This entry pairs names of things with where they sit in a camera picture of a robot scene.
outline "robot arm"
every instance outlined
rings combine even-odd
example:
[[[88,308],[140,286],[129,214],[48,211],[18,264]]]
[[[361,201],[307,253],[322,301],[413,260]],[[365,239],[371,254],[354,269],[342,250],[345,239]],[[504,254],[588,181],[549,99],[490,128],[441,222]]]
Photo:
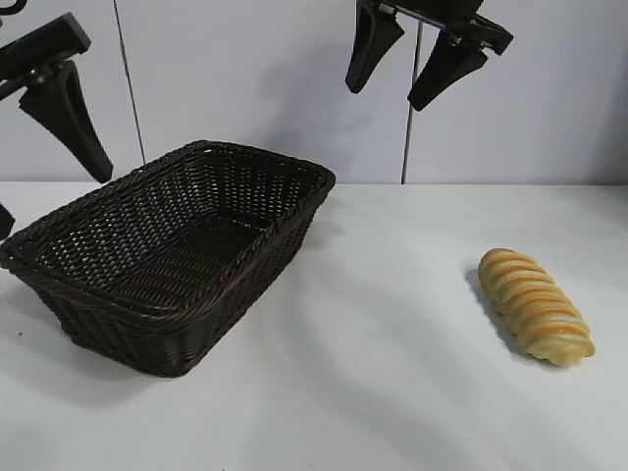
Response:
[[[15,15],[26,5],[18,0],[0,8]],[[20,108],[54,134],[99,182],[111,180],[113,165],[89,118],[77,66],[70,60],[91,41],[72,14],[64,15],[0,48],[0,101],[22,88]],[[0,239],[14,220],[0,205]]]
[[[513,39],[502,26],[477,14],[484,0],[357,0],[357,31],[346,84],[359,93],[386,53],[403,36],[402,13],[441,30],[408,99],[422,111],[458,80],[481,69],[489,48],[503,54]]]

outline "white tabletop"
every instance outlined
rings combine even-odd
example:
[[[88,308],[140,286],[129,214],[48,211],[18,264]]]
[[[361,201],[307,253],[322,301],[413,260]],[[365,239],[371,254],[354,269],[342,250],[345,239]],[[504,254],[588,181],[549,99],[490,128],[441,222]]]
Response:
[[[0,201],[24,226],[93,187]],[[597,356],[519,353],[476,294],[494,246],[554,275]],[[627,288],[627,188],[341,185],[244,319],[161,380],[74,346],[1,273],[0,468],[624,470]]]

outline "woven texture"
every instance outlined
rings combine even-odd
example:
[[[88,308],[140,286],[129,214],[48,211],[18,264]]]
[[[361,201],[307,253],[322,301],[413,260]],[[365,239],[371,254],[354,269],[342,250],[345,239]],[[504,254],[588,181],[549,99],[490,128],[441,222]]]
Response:
[[[335,181],[310,162],[195,142],[16,233],[0,265],[74,343],[182,376],[294,257]]]

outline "bread roll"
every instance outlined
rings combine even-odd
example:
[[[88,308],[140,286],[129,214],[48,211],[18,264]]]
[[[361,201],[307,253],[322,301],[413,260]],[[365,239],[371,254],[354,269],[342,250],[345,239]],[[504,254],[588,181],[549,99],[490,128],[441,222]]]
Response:
[[[596,353],[582,315],[534,258],[495,248],[482,258],[478,275],[508,329],[532,356],[570,366]]]

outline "white wall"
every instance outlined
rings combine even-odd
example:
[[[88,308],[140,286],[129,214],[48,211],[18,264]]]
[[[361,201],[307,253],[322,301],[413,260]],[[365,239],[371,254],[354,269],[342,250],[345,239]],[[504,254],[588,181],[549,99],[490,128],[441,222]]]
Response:
[[[4,17],[0,45],[72,12],[92,39],[76,56],[85,102],[100,140],[120,176],[141,165],[129,90],[120,53],[112,1],[30,0],[14,17]],[[0,102],[0,181],[90,181],[74,156],[18,108],[24,92]]]
[[[481,13],[515,40],[415,115],[408,180],[628,183],[628,2],[486,0]]]
[[[208,138],[317,161],[341,182],[399,183],[415,21],[353,96],[352,0],[118,3],[149,158]]]

